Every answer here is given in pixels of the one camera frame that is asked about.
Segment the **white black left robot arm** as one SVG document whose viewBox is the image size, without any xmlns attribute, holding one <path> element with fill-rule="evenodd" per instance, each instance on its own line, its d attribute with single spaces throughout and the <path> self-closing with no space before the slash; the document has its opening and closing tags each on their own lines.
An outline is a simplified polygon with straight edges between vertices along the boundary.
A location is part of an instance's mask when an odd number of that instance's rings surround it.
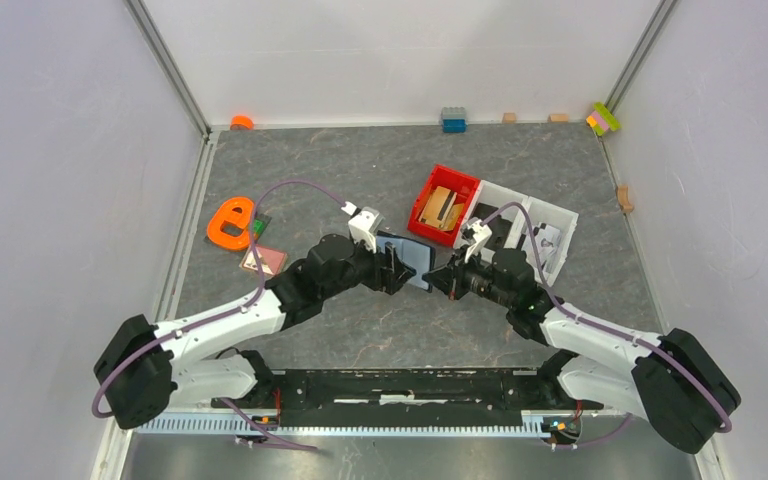
<svg viewBox="0 0 768 480">
<path fill-rule="evenodd" d="M 240 299 L 188 317 L 150 323 L 142 314 L 122 322 L 93 372 L 100 387 L 96 417 L 123 429 L 142 426 L 171 405 L 214 398 L 266 405 L 274 381 L 262 358 L 219 351 L 275 334 L 321 313 L 326 300 L 363 285 L 388 295 L 416 274 L 392 244 L 367 246 L 338 234 L 324 236 L 307 255 Z M 102 401 L 110 409 L 100 411 Z"/>
</svg>

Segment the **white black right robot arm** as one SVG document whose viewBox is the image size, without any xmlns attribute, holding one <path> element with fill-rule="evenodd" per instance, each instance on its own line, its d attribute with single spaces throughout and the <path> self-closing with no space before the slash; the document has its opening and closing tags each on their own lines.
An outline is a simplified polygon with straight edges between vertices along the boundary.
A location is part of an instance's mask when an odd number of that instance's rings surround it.
<svg viewBox="0 0 768 480">
<path fill-rule="evenodd" d="M 689 454 L 731 428 L 742 398 L 695 336 L 591 318 L 537 281 L 521 250 L 502 249 L 490 262 L 459 250 L 423 278 L 452 300 L 474 294 L 506 308 L 518 335 L 556 349 L 537 382 L 540 400 L 551 408 L 599 403 L 647 421 Z"/>
</svg>

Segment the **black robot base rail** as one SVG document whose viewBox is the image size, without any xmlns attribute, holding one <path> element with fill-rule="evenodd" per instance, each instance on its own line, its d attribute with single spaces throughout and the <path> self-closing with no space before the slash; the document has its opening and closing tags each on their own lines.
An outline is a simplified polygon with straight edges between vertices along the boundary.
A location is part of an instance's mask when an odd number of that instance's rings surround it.
<svg viewBox="0 0 768 480">
<path fill-rule="evenodd" d="M 532 369 L 288 369 L 235 405 L 283 427 L 508 427 L 524 411 L 598 409 Z"/>
</svg>

